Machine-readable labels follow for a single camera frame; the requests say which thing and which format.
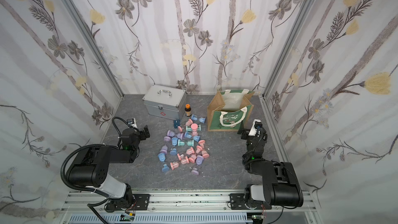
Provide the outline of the purple hourglass standing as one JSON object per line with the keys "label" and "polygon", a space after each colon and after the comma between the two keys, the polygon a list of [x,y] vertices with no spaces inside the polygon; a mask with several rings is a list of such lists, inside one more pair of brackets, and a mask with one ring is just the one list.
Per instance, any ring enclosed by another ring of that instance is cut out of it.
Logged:
{"label": "purple hourglass standing", "polygon": [[165,142],[170,142],[172,140],[172,138],[175,137],[175,132],[172,130],[168,130],[166,133],[166,136],[163,138],[163,140]]}

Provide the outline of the blue hourglass centre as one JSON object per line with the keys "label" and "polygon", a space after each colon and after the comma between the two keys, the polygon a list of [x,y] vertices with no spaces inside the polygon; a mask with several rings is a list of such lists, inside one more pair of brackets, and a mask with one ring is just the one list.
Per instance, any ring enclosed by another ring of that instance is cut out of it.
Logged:
{"label": "blue hourglass centre", "polygon": [[194,133],[190,133],[188,131],[186,131],[183,136],[186,139],[194,140],[196,142],[198,142],[200,140],[200,138],[201,138],[199,135],[197,135],[197,134],[195,135]]}

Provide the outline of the green burlap canvas bag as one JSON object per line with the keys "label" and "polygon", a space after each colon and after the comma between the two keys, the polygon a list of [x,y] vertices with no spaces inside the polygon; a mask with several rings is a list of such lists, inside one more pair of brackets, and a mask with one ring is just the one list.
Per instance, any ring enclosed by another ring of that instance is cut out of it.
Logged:
{"label": "green burlap canvas bag", "polygon": [[217,92],[207,107],[209,132],[237,131],[245,124],[254,108],[250,99],[255,93],[248,89]]}

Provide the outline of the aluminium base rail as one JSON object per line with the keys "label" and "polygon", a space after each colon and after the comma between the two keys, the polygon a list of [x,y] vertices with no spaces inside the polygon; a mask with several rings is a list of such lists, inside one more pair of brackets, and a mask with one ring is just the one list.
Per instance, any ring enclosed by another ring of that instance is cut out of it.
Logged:
{"label": "aluminium base rail", "polygon": [[304,192],[301,207],[247,207],[243,190],[135,190],[136,203],[108,213],[109,224],[321,224],[316,205]]}

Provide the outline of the blue hourglass near bag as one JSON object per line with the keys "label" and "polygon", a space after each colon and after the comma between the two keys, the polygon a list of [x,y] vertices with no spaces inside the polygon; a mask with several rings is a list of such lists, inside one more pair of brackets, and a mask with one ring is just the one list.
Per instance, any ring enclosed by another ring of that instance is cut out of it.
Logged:
{"label": "blue hourglass near bag", "polygon": [[197,115],[192,115],[191,119],[193,121],[199,121],[200,123],[205,123],[206,122],[206,117],[199,117]]}

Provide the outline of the blue hourglass front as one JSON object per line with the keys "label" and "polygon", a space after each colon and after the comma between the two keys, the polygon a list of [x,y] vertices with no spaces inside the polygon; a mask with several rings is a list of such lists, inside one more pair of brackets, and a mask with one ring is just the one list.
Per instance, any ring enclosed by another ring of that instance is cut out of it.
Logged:
{"label": "blue hourglass front", "polygon": [[167,173],[170,170],[170,167],[167,164],[163,164],[163,167],[161,169],[162,173]]}

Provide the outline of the green hourglass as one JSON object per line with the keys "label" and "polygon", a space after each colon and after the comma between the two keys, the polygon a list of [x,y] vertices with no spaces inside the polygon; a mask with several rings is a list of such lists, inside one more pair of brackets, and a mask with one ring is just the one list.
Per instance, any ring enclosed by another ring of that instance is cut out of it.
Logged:
{"label": "green hourglass", "polygon": [[190,146],[190,147],[193,147],[194,146],[194,140],[188,140],[188,141],[178,140],[177,146]]}
{"label": "green hourglass", "polygon": [[[201,131],[202,130],[202,127],[201,127],[201,125],[200,124],[198,124],[198,131]],[[191,126],[186,126],[186,131],[192,131],[191,130]]]}

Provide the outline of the pink hourglass number 15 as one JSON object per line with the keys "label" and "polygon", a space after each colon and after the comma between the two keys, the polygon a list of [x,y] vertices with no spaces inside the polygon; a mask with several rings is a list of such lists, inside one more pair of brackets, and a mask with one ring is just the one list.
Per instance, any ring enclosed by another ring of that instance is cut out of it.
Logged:
{"label": "pink hourglass number 15", "polygon": [[179,162],[171,162],[170,167],[172,170],[175,170],[179,167]]}

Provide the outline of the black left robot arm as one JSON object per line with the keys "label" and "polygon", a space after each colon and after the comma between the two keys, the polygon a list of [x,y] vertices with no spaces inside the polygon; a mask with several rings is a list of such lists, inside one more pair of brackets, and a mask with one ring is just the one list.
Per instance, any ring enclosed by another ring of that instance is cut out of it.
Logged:
{"label": "black left robot arm", "polygon": [[108,172],[110,164],[132,164],[140,155],[140,143],[150,138],[147,125],[140,130],[135,118],[112,118],[118,133],[116,145],[91,144],[69,154],[61,165],[60,177],[70,189],[98,194],[105,198],[107,212],[132,209],[137,203],[131,186]]}

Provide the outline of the brown bottle orange cap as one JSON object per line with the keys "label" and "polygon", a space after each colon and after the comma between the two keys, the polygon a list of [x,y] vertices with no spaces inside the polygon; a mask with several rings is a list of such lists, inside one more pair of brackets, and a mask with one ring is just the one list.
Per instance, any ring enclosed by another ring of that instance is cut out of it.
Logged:
{"label": "brown bottle orange cap", "polygon": [[191,113],[192,108],[191,108],[190,104],[186,104],[186,105],[185,105],[184,111],[185,111],[185,115],[186,115],[187,117],[191,117],[191,115],[192,115],[192,113]]}

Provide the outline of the blue hourglass number 30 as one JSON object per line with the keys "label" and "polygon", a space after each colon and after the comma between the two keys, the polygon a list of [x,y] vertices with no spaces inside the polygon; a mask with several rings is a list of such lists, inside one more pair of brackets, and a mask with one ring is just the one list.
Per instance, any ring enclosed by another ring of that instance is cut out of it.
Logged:
{"label": "blue hourglass number 30", "polygon": [[166,145],[162,146],[160,152],[158,154],[158,159],[160,162],[164,162],[166,160],[166,155],[168,154],[168,147]]}

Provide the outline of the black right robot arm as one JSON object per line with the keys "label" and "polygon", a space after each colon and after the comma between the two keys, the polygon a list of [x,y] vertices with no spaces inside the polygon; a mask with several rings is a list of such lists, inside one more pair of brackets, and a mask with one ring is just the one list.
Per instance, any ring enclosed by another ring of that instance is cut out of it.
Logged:
{"label": "black right robot arm", "polygon": [[244,193],[247,208],[271,209],[273,206],[294,209],[301,207],[304,196],[293,165],[290,162],[267,160],[263,157],[267,132],[260,120],[250,129],[240,124],[237,134],[246,141],[247,151],[242,155],[244,169],[261,176],[261,184],[248,184]]}

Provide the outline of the pink hourglass lower pair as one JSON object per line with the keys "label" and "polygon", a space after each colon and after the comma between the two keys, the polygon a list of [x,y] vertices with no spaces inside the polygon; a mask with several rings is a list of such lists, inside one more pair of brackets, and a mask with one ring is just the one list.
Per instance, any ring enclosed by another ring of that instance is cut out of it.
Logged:
{"label": "pink hourglass lower pair", "polygon": [[178,159],[179,159],[179,162],[181,163],[181,164],[188,164],[190,161],[189,161],[189,158],[185,155],[185,154],[183,154],[183,153],[178,153],[177,154],[177,157],[178,157]]}

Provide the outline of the silver aluminium case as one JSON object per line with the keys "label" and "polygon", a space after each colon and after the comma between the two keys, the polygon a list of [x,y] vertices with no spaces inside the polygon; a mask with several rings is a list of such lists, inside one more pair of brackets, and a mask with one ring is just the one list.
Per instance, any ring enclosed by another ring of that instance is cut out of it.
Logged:
{"label": "silver aluminium case", "polygon": [[149,115],[177,120],[184,115],[187,93],[182,89],[153,85],[142,100]]}

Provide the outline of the pink hourglass small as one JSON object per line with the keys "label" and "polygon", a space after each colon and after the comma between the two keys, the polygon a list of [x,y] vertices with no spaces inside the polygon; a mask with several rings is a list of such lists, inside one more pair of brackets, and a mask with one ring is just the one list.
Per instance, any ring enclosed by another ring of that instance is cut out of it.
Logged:
{"label": "pink hourglass small", "polygon": [[207,159],[210,157],[209,153],[205,150],[205,140],[200,140],[199,145],[202,148],[201,150],[201,155],[204,159]]}

